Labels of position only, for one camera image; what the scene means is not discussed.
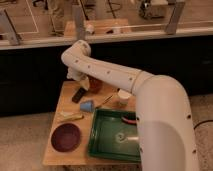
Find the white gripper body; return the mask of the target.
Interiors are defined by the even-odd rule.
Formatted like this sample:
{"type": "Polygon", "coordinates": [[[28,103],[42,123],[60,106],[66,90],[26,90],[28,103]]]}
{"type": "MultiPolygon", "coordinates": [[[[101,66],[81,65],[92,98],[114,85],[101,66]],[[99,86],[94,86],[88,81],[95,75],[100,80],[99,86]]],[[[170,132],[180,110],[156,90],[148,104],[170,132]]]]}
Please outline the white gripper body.
{"type": "Polygon", "coordinates": [[[85,90],[88,90],[90,87],[88,76],[85,73],[77,71],[73,68],[68,69],[67,78],[77,81],[85,90]]]}

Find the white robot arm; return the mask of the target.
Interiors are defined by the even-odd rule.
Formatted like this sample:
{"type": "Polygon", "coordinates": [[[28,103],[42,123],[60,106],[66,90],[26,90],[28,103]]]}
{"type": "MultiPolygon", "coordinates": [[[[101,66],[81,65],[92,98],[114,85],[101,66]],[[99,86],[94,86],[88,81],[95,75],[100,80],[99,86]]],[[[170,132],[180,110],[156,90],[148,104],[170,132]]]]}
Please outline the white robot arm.
{"type": "Polygon", "coordinates": [[[61,60],[74,80],[89,75],[136,97],[142,171],[200,171],[189,98],[176,79],[94,59],[84,40],[61,60]]]}

